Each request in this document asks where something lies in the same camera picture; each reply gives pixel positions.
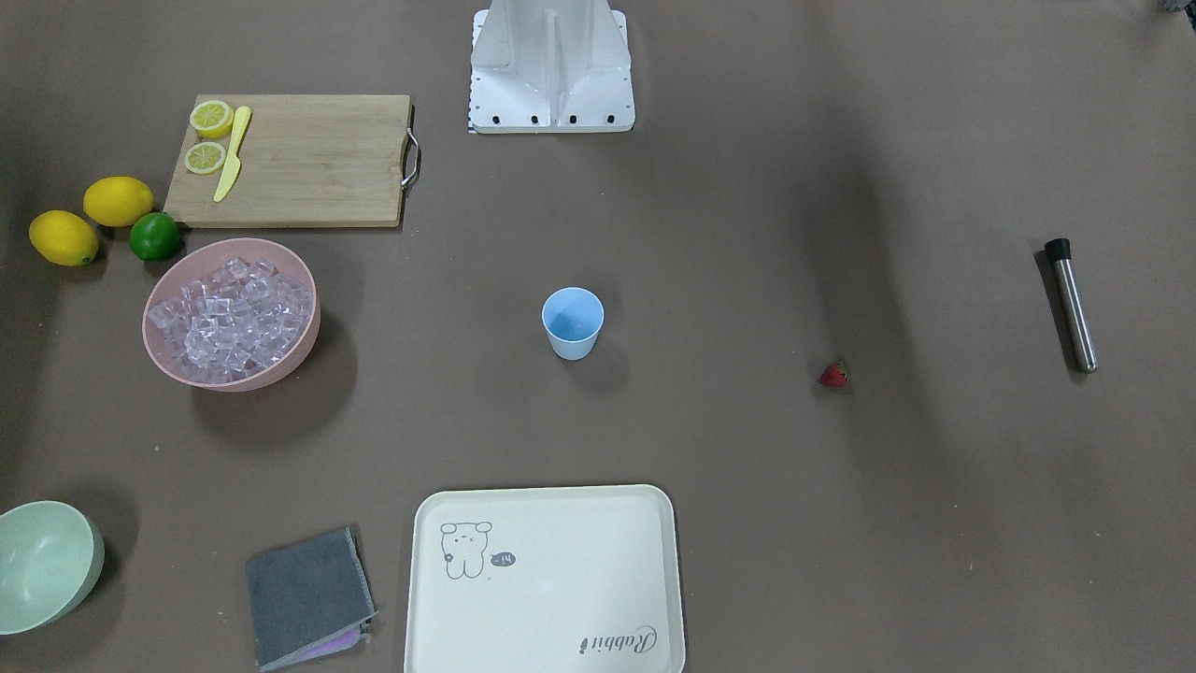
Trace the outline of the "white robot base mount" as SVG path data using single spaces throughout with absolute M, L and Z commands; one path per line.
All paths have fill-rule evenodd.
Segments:
M 472 17 L 466 129 L 631 131 L 631 43 L 606 1 L 492 1 Z

